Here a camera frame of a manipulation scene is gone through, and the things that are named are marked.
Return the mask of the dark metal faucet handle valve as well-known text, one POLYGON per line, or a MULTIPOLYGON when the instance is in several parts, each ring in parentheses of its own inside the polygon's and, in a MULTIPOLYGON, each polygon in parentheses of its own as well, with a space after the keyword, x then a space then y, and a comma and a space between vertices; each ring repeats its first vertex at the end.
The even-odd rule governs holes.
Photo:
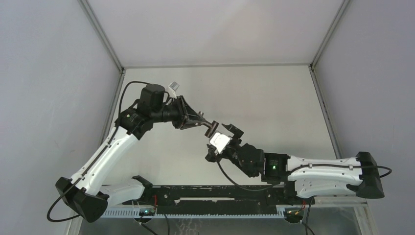
POLYGON ((215 131, 217 130, 218 125, 219 125, 219 123, 216 122, 216 121, 213 121, 213 122, 205 121, 203 123, 203 126, 207 127, 207 131, 205 132, 205 136, 207 138, 211 138, 214 135, 215 131))

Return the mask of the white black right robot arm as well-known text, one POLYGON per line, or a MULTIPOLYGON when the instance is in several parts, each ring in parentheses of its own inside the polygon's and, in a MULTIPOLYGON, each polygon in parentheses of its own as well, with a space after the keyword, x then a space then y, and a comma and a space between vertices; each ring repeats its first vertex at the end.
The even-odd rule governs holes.
POLYGON ((381 199, 385 194, 379 170, 369 152, 358 152, 355 157, 322 160, 296 157, 288 154, 267 153, 248 143, 242 144, 243 131, 224 125, 232 136, 217 131, 215 123, 205 133, 209 139, 208 162, 220 164, 229 160, 247 177, 260 177, 268 187, 284 185, 283 199, 290 204, 301 198, 323 195, 355 195, 364 199, 381 199))

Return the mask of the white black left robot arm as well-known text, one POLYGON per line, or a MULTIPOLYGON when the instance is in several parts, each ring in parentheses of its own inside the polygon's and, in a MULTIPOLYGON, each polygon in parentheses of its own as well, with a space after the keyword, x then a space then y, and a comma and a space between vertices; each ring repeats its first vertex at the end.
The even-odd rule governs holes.
POLYGON ((218 123, 207 121, 202 113, 195 112, 184 97, 171 97, 165 88, 145 82, 140 97, 126 110, 118 111, 118 118, 108 137, 93 156, 70 178, 61 177, 55 186, 58 200, 88 222, 99 219, 107 207, 136 199, 149 203, 153 191, 137 179, 124 184, 104 187, 109 172, 155 123, 170 122, 176 129, 206 126, 205 136, 210 138, 218 123))

